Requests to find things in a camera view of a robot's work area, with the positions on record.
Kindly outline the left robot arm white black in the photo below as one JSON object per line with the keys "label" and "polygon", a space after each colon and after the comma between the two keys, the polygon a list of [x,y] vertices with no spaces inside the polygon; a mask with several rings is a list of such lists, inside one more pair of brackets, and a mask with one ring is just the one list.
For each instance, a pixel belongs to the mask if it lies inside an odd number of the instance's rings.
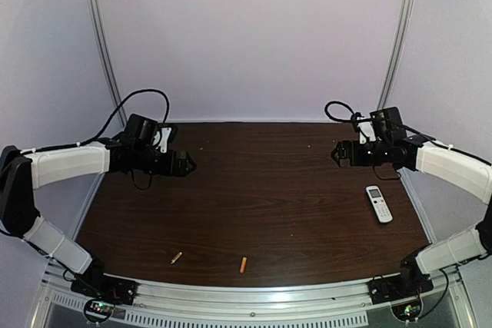
{"label": "left robot arm white black", "polygon": [[107,278],[100,260],[45,219],[35,206],[35,190],[89,174],[141,171],[186,177],[196,163],[186,151],[173,151],[174,125],[132,114],[113,138],[91,139],[54,150],[21,151],[10,145],[1,153],[1,224],[9,237],[21,239],[60,263],[88,295],[106,294]]}

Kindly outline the white remote control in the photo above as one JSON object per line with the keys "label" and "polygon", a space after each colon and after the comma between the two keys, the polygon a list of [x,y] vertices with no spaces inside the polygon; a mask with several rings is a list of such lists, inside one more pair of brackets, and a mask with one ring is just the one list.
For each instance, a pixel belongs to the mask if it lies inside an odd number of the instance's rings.
{"label": "white remote control", "polygon": [[380,188],[378,186],[368,186],[365,190],[378,221],[381,224],[390,223],[393,220],[393,216]]}

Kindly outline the gold green battery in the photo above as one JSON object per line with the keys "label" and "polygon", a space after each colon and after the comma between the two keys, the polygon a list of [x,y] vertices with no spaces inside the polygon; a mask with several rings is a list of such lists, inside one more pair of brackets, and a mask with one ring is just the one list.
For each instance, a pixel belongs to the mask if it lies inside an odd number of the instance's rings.
{"label": "gold green battery", "polygon": [[178,260],[182,257],[182,255],[183,255],[183,252],[182,252],[182,251],[178,252],[178,253],[177,253],[177,254],[176,254],[176,255],[175,255],[175,256],[171,259],[170,264],[171,264],[171,265],[175,265],[175,264],[176,264],[176,262],[177,262],[177,261],[178,261]]}

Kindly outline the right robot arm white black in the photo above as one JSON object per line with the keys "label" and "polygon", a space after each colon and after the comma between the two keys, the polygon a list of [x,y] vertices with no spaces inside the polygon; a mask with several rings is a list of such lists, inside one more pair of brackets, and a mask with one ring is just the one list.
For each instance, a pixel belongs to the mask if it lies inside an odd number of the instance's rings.
{"label": "right robot arm white black", "polygon": [[[405,125],[396,107],[372,111],[368,117],[352,111],[346,120],[359,135],[339,141],[331,158],[340,167],[391,164],[453,184],[491,204],[491,164]],[[446,240],[430,244],[401,261],[400,289],[416,292],[437,270],[483,259],[491,254],[491,212],[484,219]]]}

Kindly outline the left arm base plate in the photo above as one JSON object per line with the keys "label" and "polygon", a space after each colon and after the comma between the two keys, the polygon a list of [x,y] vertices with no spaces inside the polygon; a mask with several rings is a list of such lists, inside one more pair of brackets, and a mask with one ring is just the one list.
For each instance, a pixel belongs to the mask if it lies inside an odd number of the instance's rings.
{"label": "left arm base plate", "polygon": [[76,275],[71,282],[72,292],[94,297],[116,305],[131,306],[134,302],[138,283],[103,273]]}

